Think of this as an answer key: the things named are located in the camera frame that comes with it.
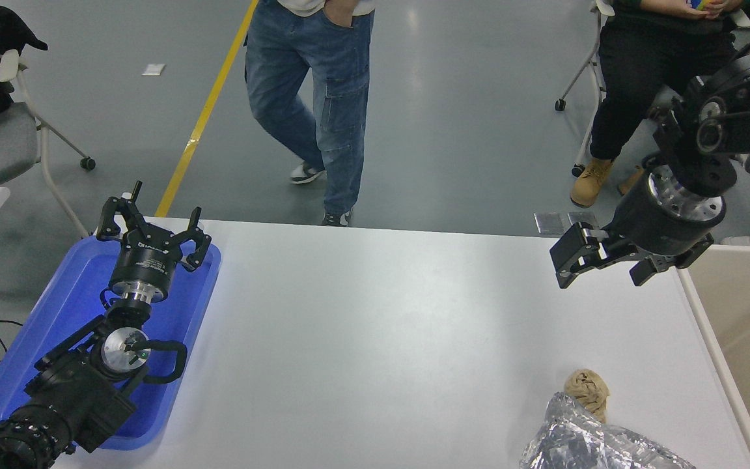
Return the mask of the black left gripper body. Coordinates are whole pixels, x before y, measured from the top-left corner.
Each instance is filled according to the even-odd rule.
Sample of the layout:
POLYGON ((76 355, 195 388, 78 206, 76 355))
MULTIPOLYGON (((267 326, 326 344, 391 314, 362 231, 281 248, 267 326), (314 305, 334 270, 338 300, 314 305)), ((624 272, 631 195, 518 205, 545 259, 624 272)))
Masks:
POLYGON ((181 248, 175 242, 150 246, 139 238, 123 237, 109 288, 123 291, 128 284, 142 282, 156 291, 169 291, 180 259, 181 248))

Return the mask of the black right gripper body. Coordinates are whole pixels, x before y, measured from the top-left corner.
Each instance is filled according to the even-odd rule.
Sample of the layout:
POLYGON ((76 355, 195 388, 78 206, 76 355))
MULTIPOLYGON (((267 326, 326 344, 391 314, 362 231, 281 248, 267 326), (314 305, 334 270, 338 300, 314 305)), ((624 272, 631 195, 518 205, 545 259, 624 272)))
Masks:
POLYGON ((706 238, 726 213, 722 196, 705 198, 670 177, 644 175, 622 197, 609 229, 644 251, 675 256, 706 238))

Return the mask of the person's right hand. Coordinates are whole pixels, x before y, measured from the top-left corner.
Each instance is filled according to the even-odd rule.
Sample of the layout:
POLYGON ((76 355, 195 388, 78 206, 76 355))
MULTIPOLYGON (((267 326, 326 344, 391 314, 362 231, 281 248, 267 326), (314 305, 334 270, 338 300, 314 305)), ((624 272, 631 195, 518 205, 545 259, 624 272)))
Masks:
POLYGON ((703 19, 708 17, 708 12, 691 6, 690 1, 670 1, 670 15, 682 19, 703 19))

